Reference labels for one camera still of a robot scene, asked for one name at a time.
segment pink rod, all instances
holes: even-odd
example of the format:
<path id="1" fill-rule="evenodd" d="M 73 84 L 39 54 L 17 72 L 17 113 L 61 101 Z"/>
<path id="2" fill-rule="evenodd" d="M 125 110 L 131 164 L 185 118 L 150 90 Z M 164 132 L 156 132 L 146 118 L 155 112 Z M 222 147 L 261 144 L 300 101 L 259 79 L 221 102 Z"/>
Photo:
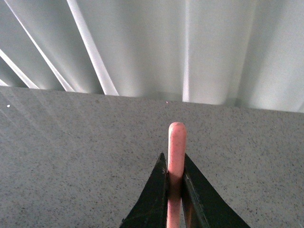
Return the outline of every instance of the pink rod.
<path id="1" fill-rule="evenodd" d="M 184 173 L 186 135 L 186 127 L 183 123 L 171 123 L 168 146 L 169 195 L 167 228 L 180 227 L 180 193 L 181 179 Z"/>

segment vertical fold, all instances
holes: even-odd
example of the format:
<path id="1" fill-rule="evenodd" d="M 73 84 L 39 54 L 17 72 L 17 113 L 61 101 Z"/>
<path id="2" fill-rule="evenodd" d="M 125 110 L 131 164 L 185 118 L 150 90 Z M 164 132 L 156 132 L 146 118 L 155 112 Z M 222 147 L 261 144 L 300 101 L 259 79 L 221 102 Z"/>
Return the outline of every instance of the vertical fold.
<path id="1" fill-rule="evenodd" d="M 76 0 L 67 0 L 67 3 L 71 9 L 75 23 L 77 24 L 79 33 L 83 39 L 85 47 L 91 58 L 93 67 L 97 73 L 98 80 L 105 95 L 119 95 L 109 74 L 105 68 L 104 62 L 97 50 L 93 37 L 90 33 L 88 26 L 86 25 L 85 19 L 80 11 L 80 8 Z"/>
<path id="2" fill-rule="evenodd" d="M 183 74 L 183 86 L 182 86 L 182 101 L 190 101 L 189 92 L 189 7 L 190 0 L 186 0 L 185 6 L 185 52 L 184 52 L 184 74 Z"/>

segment gray speckled surface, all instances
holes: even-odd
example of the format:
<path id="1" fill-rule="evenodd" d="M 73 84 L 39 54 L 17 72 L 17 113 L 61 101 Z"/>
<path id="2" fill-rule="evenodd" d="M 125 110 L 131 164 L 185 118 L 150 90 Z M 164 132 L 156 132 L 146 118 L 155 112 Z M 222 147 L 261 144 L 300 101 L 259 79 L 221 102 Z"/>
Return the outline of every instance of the gray speckled surface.
<path id="1" fill-rule="evenodd" d="M 10 87 L 0 87 L 0 227 L 118 227 L 174 121 L 251 227 L 304 227 L 304 114 Z"/>

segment white curtain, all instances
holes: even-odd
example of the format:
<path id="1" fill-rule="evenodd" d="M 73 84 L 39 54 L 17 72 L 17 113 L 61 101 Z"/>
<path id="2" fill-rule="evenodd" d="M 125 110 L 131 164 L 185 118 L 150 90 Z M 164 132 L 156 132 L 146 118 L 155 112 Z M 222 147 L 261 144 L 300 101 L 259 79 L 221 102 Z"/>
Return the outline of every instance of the white curtain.
<path id="1" fill-rule="evenodd" d="M 0 86 L 304 112 L 303 0 L 0 0 Z"/>

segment pink rounded tip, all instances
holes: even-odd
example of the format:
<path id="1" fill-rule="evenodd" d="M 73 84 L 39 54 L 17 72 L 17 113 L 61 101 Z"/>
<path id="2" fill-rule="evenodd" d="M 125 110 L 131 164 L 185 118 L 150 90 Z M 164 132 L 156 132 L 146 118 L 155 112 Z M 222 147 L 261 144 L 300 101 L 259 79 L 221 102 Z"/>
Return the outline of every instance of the pink rounded tip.
<path id="1" fill-rule="evenodd" d="M 183 123 L 174 122 L 169 127 L 168 173 L 169 195 L 167 228 L 180 227 L 181 179 L 184 173 L 186 127 Z"/>

